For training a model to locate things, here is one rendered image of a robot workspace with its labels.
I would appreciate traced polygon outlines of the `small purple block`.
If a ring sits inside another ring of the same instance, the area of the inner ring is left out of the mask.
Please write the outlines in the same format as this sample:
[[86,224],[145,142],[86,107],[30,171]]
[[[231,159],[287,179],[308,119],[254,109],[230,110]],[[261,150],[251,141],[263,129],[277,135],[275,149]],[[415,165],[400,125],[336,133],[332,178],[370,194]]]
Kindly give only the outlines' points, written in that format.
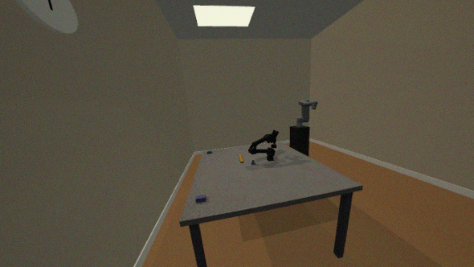
[[200,203],[200,202],[205,202],[205,201],[206,201],[206,195],[196,195],[195,203]]

